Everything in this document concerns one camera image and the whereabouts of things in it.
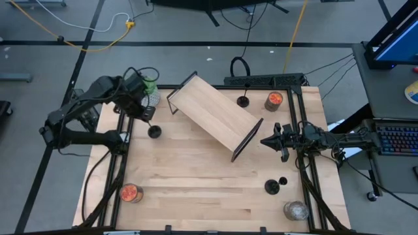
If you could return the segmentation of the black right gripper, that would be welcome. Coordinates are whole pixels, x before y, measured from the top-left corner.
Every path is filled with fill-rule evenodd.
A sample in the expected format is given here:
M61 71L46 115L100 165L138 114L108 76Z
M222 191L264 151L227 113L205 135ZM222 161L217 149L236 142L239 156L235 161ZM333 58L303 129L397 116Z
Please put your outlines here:
M288 148L294 146L294 140L296 133L294 132L291 124L281 126L280 123L274 124L274 134L261 140L262 145L267 146L274 151L281 152L281 161L287 162L289 159Z

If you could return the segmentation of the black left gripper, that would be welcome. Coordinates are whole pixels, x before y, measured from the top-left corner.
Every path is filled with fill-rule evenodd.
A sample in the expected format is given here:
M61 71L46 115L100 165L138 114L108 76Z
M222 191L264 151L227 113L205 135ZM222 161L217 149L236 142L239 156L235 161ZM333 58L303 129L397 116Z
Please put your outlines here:
M155 114L154 106L143 106L146 85L142 75L131 75L124 80L118 89L114 103L129 117L142 118L142 121L151 121Z

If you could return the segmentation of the black metal candlestick holder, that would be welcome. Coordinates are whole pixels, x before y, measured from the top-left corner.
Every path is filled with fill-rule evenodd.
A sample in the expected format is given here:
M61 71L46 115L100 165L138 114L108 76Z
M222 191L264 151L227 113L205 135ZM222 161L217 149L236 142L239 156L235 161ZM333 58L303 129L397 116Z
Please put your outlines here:
M248 89L251 87L250 83L245 83L244 84L244 94L239 96L239 98L237 98L236 103L237 105L239 105L242 108L245 108L249 105L249 99L246 96L246 93L248 92Z
M281 177L279 180L267 180L265 182L265 191L270 195L276 195L279 193L282 185L287 185L286 177Z
M148 136L150 138L156 139L159 138L162 134L162 129L158 125L152 125L150 121L146 122L149 126L148 128Z

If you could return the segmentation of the candle jar with orange wax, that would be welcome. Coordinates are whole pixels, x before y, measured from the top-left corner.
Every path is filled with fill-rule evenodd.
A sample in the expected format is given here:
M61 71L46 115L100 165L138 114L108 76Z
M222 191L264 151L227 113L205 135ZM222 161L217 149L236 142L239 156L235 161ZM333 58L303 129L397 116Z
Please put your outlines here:
M283 102L283 96L277 91L273 91L268 94L265 101L265 109L269 112L275 112Z
M136 203L136 202L141 201L143 196L144 196L143 188L132 183L125 184L120 189L120 198L124 202Z

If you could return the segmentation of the candle jar with grey wax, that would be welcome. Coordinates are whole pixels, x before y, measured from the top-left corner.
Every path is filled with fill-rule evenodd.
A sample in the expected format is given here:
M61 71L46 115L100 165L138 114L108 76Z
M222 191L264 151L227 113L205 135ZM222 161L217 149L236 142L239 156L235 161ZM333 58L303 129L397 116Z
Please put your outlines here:
M283 212L291 221L303 221L309 217L308 207L301 201L288 202L283 207Z

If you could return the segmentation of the black power strip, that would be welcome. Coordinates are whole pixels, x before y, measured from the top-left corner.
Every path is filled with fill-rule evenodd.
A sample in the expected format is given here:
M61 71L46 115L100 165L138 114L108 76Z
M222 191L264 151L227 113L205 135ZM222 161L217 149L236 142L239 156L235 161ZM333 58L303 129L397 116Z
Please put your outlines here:
M292 74L266 74L253 76L230 76L224 78L226 86L306 86L307 79L302 73Z

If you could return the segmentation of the white paper sheet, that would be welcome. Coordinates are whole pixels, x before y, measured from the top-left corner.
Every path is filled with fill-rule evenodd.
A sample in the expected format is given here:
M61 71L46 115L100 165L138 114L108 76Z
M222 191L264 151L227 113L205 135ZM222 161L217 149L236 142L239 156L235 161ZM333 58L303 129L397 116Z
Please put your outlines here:
M345 119L341 119L341 120L335 121L333 123L327 123L328 131L333 130L334 128L336 128L338 125L340 125L344 121L345 121ZM362 149L361 148L345 148L344 151L345 151L345 157L346 157L346 159L348 159L348 158L354 156L355 154L360 153L362 151Z

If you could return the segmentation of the grey desk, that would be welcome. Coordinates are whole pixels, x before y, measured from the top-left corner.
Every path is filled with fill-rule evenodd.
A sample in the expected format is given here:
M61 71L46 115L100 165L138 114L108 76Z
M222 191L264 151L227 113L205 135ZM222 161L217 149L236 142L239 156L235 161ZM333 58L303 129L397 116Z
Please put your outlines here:
M353 55L368 98L373 116L372 130L380 123L418 125L418 104L407 100L404 90L418 80L409 65L398 65L391 70L371 70L364 57L362 44L352 46ZM418 157L372 154L378 183L393 193L418 194Z

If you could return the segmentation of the backlit keyboard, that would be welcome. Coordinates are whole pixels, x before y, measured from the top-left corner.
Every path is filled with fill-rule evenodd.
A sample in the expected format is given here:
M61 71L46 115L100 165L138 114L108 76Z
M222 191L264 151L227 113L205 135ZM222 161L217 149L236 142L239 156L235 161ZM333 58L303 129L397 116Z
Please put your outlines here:
M418 157L418 125L400 123L376 125L381 144L381 155L404 155Z

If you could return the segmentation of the grey metal floor bar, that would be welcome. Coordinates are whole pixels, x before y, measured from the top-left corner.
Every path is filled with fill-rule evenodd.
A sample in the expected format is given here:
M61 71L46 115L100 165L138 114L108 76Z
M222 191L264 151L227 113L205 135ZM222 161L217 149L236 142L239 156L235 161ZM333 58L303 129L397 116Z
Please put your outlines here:
M12 82L32 82L33 78L28 73L7 73L0 72L0 81L12 81Z

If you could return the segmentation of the black caster foot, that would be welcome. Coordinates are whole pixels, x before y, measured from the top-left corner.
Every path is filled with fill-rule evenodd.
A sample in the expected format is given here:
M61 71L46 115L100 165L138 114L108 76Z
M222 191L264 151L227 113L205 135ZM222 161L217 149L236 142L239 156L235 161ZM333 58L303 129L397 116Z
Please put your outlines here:
M0 118L13 114L11 103L9 101L0 101Z

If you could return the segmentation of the round yellow blue pad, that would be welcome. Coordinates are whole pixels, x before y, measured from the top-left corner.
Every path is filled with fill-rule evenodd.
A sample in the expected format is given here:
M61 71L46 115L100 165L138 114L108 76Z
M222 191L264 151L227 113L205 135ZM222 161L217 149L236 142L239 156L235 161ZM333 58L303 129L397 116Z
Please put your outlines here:
M409 102L418 104L418 80L406 87L404 94Z

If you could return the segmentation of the computer monitor on stand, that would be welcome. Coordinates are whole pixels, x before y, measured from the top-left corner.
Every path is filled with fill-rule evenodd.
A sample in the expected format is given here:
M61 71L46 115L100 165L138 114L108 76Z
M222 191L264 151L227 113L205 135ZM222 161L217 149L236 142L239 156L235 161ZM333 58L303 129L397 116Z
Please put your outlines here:
M364 48L370 69L418 65L418 0L407 0Z

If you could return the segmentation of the grey equipment base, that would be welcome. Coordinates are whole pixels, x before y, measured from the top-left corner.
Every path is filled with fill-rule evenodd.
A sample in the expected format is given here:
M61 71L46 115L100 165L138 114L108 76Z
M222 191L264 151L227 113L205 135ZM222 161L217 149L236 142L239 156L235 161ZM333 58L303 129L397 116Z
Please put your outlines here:
M67 3L65 0L3 0L5 3L12 5L14 1L18 5L59 5L62 7L66 7Z

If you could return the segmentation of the wooden shelf riser black frame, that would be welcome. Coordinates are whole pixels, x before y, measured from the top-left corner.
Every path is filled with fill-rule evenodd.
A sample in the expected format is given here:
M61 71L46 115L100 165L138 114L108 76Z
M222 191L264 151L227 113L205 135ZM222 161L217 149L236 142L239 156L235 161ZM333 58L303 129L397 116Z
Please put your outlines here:
M167 95L167 101L172 114L181 111L232 151L232 162L251 142L264 121L204 81L196 71Z

